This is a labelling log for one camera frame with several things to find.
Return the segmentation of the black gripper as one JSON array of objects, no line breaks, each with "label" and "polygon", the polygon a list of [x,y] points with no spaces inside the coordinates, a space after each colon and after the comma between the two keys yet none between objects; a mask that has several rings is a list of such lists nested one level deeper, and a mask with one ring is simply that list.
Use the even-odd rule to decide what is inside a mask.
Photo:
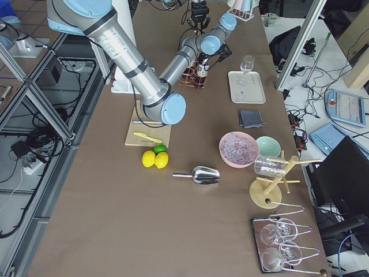
[{"label": "black gripper", "polygon": [[217,58],[216,63],[221,63],[223,60],[227,59],[230,55],[232,55],[232,51],[229,49],[226,43],[223,43],[214,54],[212,55],[205,54],[201,63],[205,64],[213,57]]},{"label": "black gripper", "polygon": [[186,20],[191,30],[196,35],[204,34],[204,30],[208,27],[211,18],[208,16],[209,8],[206,1],[189,1],[190,7],[187,9],[191,13],[190,18]]}]

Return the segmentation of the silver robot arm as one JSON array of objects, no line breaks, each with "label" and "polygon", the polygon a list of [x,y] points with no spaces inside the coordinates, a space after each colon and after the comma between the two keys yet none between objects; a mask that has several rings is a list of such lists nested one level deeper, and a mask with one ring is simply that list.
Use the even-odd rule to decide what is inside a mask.
[{"label": "silver robot arm", "polygon": [[47,19],[55,31],[94,39],[138,89],[145,116],[166,125],[177,124],[186,112],[185,98],[173,93],[172,86],[198,53],[214,54],[237,25],[234,15],[223,14],[208,34],[185,39],[166,70],[156,76],[118,23],[111,1],[47,1]]}]

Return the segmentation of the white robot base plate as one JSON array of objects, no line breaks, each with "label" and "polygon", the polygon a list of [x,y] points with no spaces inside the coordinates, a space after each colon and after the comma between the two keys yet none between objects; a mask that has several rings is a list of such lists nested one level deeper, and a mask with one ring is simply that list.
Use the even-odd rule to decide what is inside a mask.
[{"label": "white robot base plate", "polygon": [[114,81],[111,87],[112,93],[122,93],[122,94],[133,94],[135,90],[136,94],[140,94],[137,89],[132,85],[130,80],[126,78],[120,68],[116,67],[114,73]]}]

